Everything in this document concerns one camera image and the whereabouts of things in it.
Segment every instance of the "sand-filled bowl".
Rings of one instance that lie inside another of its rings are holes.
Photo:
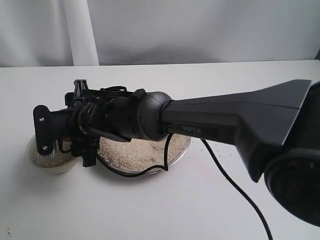
[[[63,149],[70,148],[69,142],[63,142]],[[54,157],[41,156],[37,151],[36,138],[33,136],[25,148],[25,157],[36,167],[53,174],[61,174],[69,171],[78,162],[78,158],[68,153],[61,153],[55,150]]]
[[[174,134],[168,147],[168,166],[172,166],[186,153],[191,137]],[[163,141],[132,139],[131,142],[117,142],[107,138],[100,139],[99,156],[109,167],[127,174],[138,174],[154,165],[164,165]],[[162,171],[154,168],[146,174]]]

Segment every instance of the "small white bowl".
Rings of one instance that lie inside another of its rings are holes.
[[[26,145],[25,152],[24,152],[25,158],[28,159],[29,161],[31,161],[33,163],[33,165],[35,165],[34,161],[33,161],[33,153],[34,153],[35,145],[36,145],[36,137],[33,136],[29,140],[28,144]],[[55,166],[55,167],[40,167],[37,165],[35,165],[35,166],[39,169],[43,169],[46,172],[49,172],[52,174],[61,174],[61,173],[65,173],[65,172],[69,171],[70,169],[72,169],[77,164],[79,159],[80,159],[79,157],[73,157],[70,159],[70,161],[66,162],[65,164],[60,165],[60,166]]]

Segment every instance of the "white table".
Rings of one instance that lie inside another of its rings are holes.
[[[87,79],[93,89],[123,85],[183,99],[248,92],[292,79],[318,81],[320,62],[0,68],[1,240],[267,239],[256,212],[220,174],[199,139],[192,139],[168,172],[137,179],[117,176],[99,162],[91,168],[79,162],[59,175],[35,168],[24,158],[34,134],[33,108],[63,108],[75,79]],[[258,184],[250,180],[233,146],[211,146],[260,207],[275,239],[320,238],[320,228],[273,199],[263,178]]]

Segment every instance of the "robotic arm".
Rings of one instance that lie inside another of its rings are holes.
[[[74,82],[66,109],[33,111],[37,150],[53,156],[70,138],[83,166],[96,164],[100,137],[160,141],[169,133],[236,146],[249,176],[264,173],[273,197],[296,217],[320,227],[320,85],[292,80],[266,89],[172,100],[163,92],[114,86],[91,90]]]

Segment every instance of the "silver bowl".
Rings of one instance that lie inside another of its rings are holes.
[[[188,137],[188,141],[186,142],[183,150],[180,152],[180,154],[179,154],[175,159],[173,159],[173,160],[171,160],[170,162],[168,162],[168,167],[171,167],[173,164],[175,164],[176,162],[178,162],[178,161],[185,155],[185,153],[186,153],[186,151],[187,151],[190,143],[191,143],[191,137]],[[113,168],[114,170],[121,171],[121,172],[126,173],[126,174],[138,174],[138,173],[141,172],[141,171],[133,171],[133,170],[121,169],[121,168],[116,167],[116,166],[113,166],[113,165],[111,165],[111,164],[108,164],[108,166],[109,166],[110,168]],[[143,175],[156,174],[156,173],[159,173],[159,172],[161,172],[161,171],[163,171],[162,168],[154,168],[154,169],[151,169],[151,170],[147,171],[147,172],[144,173]]]

